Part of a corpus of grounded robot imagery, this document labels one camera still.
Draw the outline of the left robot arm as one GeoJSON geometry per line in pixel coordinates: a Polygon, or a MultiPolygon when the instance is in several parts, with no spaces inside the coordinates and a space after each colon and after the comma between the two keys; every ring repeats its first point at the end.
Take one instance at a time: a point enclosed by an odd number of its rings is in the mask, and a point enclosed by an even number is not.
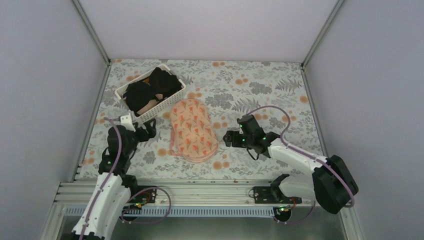
{"type": "Polygon", "coordinates": [[[72,240],[109,240],[125,204],[139,197],[138,182],[128,174],[138,144],[156,136],[156,119],[128,130],[113,124],[101,155],[96,185],[81,218],[73,227],[72,240]]]}

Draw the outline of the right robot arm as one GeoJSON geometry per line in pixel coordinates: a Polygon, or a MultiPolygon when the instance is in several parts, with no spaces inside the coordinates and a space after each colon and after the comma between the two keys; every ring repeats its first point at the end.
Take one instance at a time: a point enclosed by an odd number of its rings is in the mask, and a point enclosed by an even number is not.
{"type": "Polygon", "coordinates": [[[312,154],[293,145],[275,132],[265,132],[253,115],[237,119],[239,130],[228,130],[223,137],[227,147],[255,151],[259,156],[282,161],[297,168],[303,175],[283,173],[270,183],[267,196],[255,202],[282,204],[290,198],[312,200],[331,214],[351,207],[359,188],[344,160],[332,155],[312,154]]]}

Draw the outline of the pink floral laundry bag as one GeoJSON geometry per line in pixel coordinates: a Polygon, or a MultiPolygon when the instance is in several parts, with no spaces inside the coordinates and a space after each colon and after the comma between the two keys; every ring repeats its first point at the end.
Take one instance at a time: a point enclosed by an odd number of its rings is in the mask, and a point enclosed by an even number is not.
{"type": "Polygon", "coordinates": [[[219,141],[206,105],[197,99],[183,99],[170,111],[170,151],[191,163],[209,160],[217,151],[219,141]]]}

